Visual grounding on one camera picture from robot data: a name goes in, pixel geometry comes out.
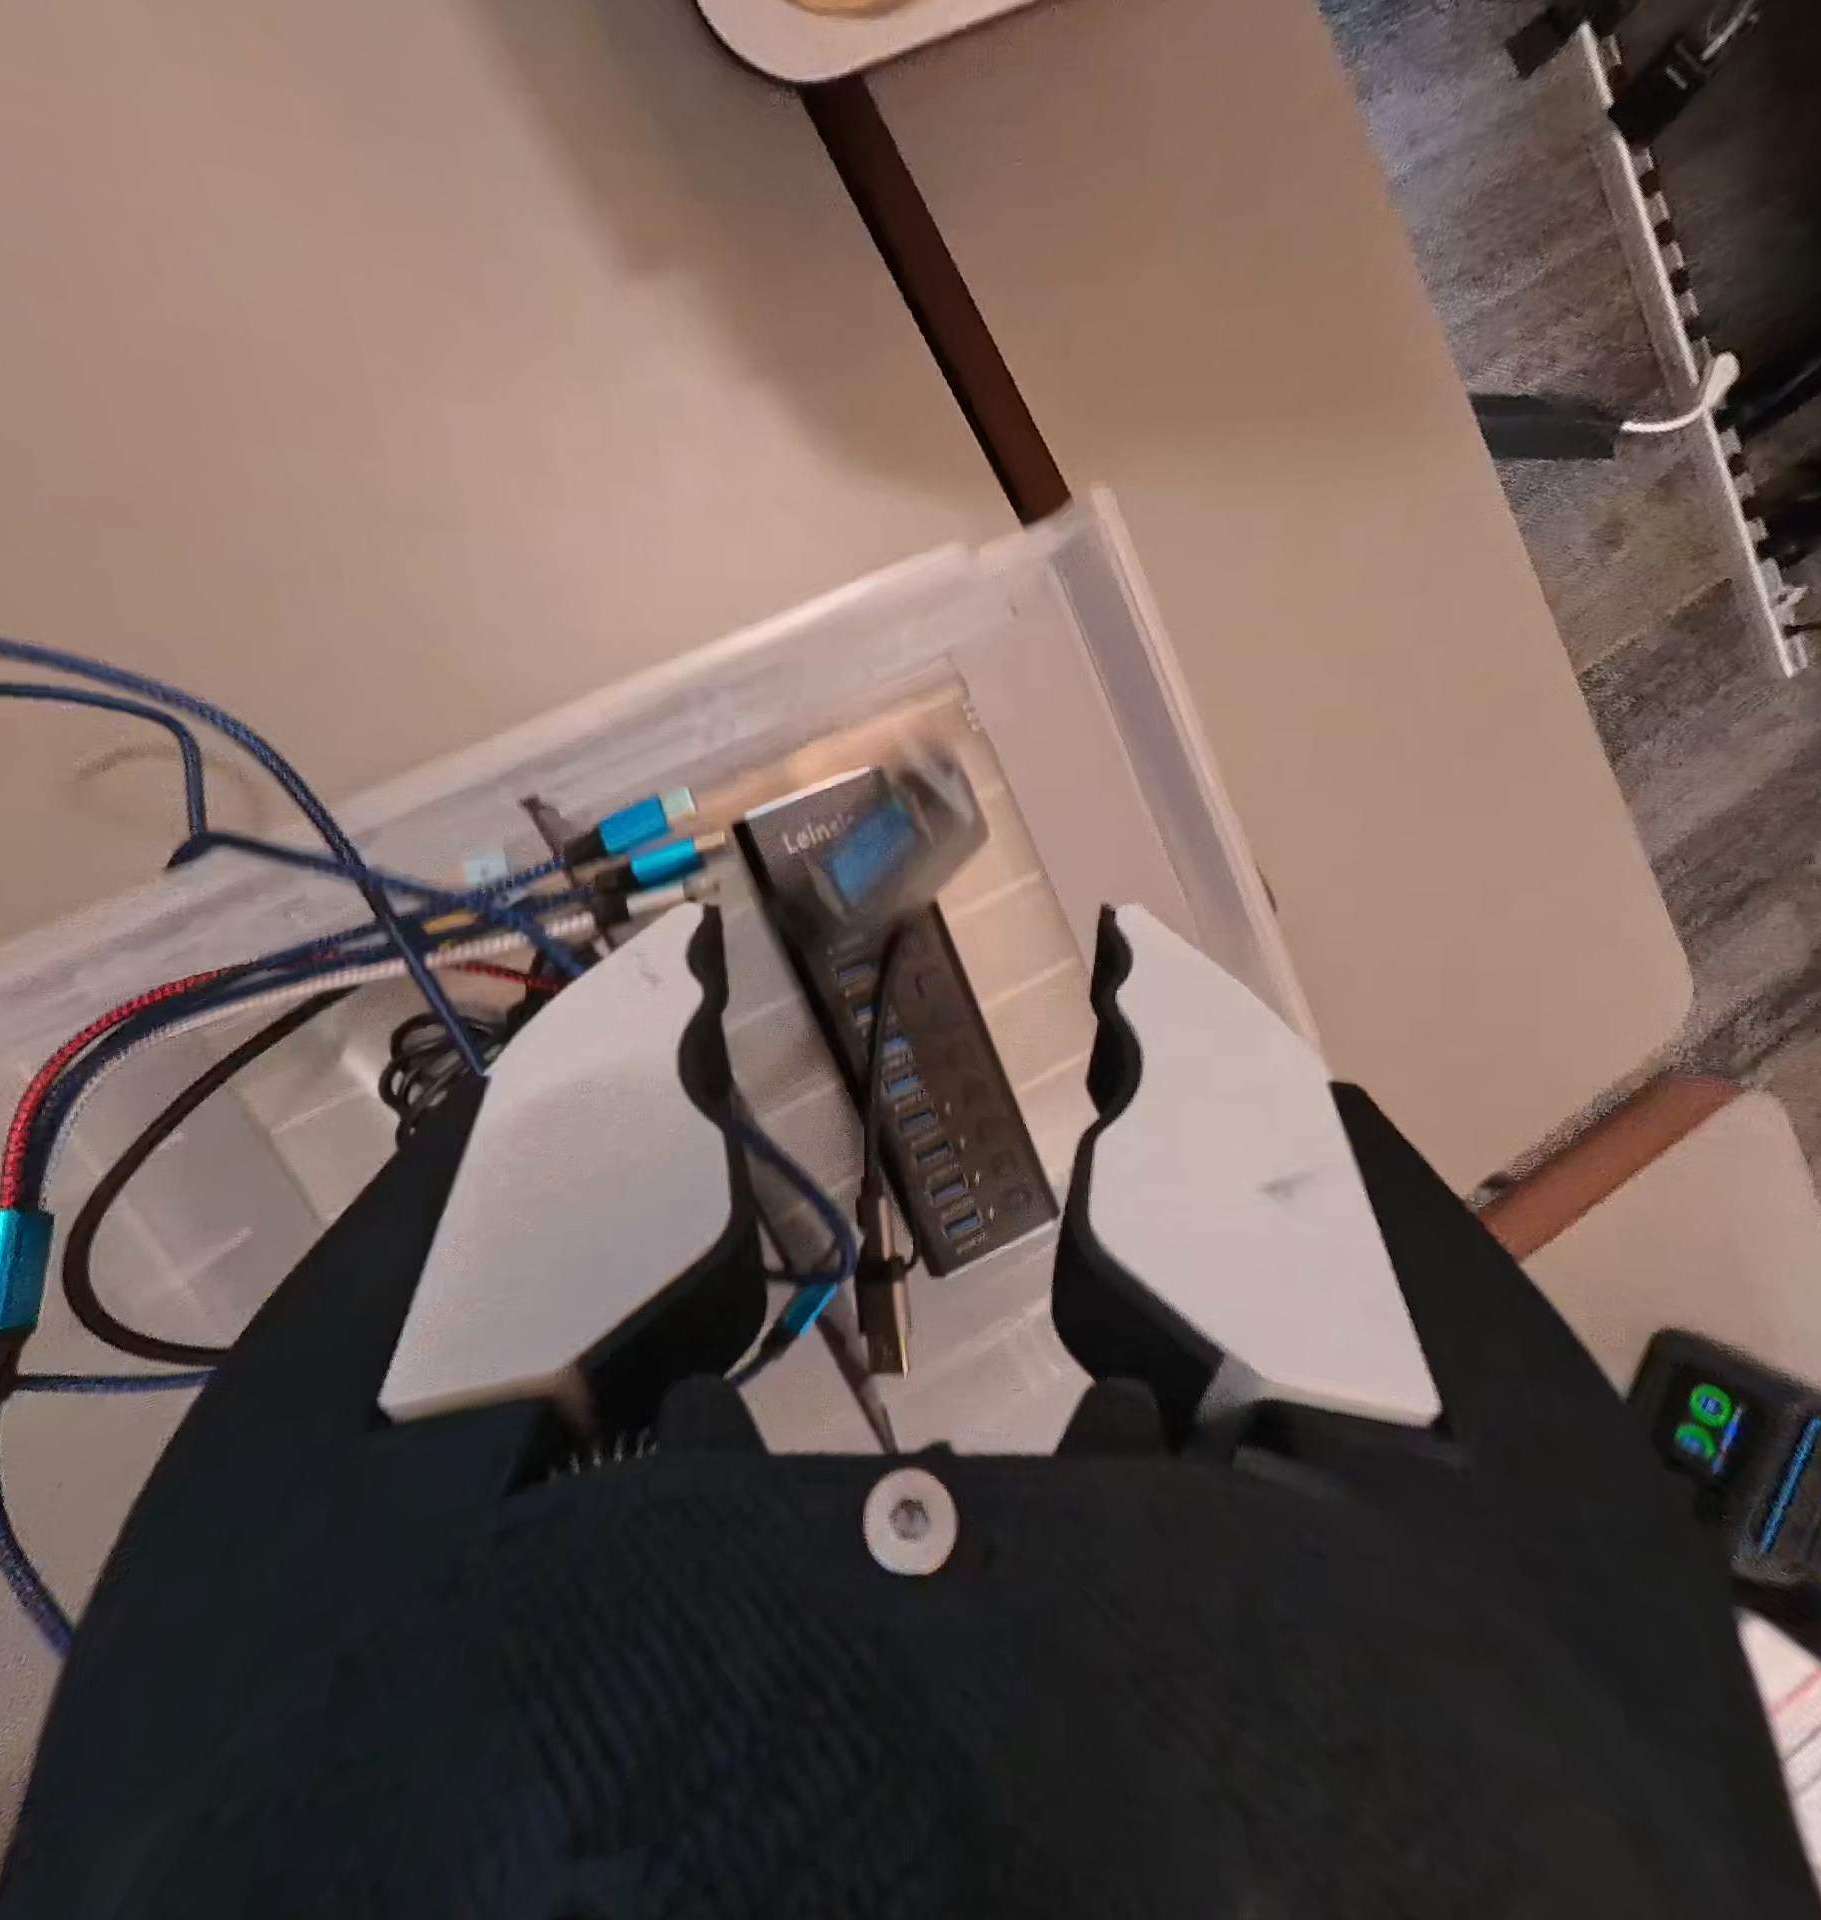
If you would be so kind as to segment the grey slim USB hub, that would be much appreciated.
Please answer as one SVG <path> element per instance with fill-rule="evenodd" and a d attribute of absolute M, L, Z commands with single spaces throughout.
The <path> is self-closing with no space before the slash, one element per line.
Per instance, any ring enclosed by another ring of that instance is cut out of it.
<path fill-rule="evenodd" d="M 891 932 L 934 903 L 982 847 L 987 812 L 966 759 L 922 739 L 803 858 L 803 903 L 833 932 Z"/>

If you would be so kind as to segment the grey desk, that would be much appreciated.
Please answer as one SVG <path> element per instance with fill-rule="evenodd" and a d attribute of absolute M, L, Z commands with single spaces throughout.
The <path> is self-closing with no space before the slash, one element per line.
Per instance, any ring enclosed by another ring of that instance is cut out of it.
<path fill-rule="evenodd" d="M 866 95 L 1122 506 L 1330 1063 L 1477 1184 L 1692 1042 L 1323 11 L 1039 4 Z M 0 639 L 339 801 L 1017 515 L 700 4 L 0 4 Z"/>

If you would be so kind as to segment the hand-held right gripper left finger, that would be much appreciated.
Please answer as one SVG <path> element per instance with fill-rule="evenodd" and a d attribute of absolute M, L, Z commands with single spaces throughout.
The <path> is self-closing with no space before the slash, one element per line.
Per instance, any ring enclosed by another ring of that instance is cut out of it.
<path fill-rule="evenodd" d="M 658 1427 L 748 1353 L 769 1282 L 725 999 L 720 915 L 682 903 L 497 1055 L 375 1388 L 393 1423 L 555 1396 Z"/>

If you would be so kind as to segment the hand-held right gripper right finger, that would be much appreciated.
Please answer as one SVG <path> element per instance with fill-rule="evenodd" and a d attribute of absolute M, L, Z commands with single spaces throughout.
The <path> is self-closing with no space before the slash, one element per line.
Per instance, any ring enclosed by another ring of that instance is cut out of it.
<path fill-rule="evenodd" d="M 1139 903 L 1098 908 L 1090 1127 L 1051 1260 L 1051 1332 L 1158 1432 L 1268 1404 L 1423 1432 L 1445 1396 L 1323 1055 Z"/>

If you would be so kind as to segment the black multiport USB hub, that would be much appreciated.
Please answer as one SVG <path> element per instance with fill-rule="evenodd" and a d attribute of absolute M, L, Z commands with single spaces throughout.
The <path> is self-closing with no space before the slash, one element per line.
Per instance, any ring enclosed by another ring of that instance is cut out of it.
<path fill-rule="evenodd" d="M 869 1127 L 869 1023 L 885 932 L 806 929 L 812 860 L 885 794 L 856 767 L 748 808 L 736 853 L 819 1039 Z M 993 1042 L 941 903 L 906 917 L 881 1050 L 881 1170 L 906 1220 L 922 1272 L 955 1275 L 1057 1220 L 1041 1155 Z"/>

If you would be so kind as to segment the clear plastic bin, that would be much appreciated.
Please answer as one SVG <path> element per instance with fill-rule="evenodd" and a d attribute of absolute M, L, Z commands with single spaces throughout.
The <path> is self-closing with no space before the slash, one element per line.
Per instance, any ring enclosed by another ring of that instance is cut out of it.
<path fill-rule="evenodd" d="M 941 890 L 941 917 L 993 1055 L 1017 1092 L 1041 1189 L 1060 1197 L 1090 1127 L 1090 954 L 1102 903 L 1139 903 L 1314 1039 L 1246 839 L 1221 794 L 1180 663 L 1107 495 L 997 541 L 869 572 L 684 663 L 555 707 L 350 801 L 384 869 L 462 887 L 545 847 L 515 812 L 564 822 L 696 785 L 733 836 L 903 749 L 967 767 L 987 844 Z M 856 1197 L 856 1113 L 779 924 L 736 839 L 708 860 L 733 964 L 733 1070 L 765 1123 L 837 1201 Z M 0 945 L 0 1133 L 33 1066 L 132 992 L 300 945 L 360 915 L 350 887 L 209 853 L 70 924 Z M 221 1092 L 193 1137 L 133 1176 L 103 1235 L 103 1282 L 160 1332 L 228 1339 L 268 1282 L 393 1155 L 384 1042 L 406 976 L 371 982 Z M 133 1050 L 82 1093 L 55 1158 L 55 1205 L 207 1063 L 268 1018 L 252 1004 Z M 1047 1324 L 1057 1220 L 959 1272 L 911 1275 L 906 1377 L 881 1383 L 906 1451 L 1041 1453 L 1086 1388 Z"/>

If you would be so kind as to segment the black power bank green display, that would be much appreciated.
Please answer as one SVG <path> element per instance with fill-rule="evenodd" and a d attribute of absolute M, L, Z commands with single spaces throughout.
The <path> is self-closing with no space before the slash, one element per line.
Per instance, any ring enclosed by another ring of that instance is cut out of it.
<path fill-rule="evenodd" d="M 1730 1558 L 1735 1609 L 1821 1657 L 1821 1383 L 1662 1329 L 1632 1408 Z"/>

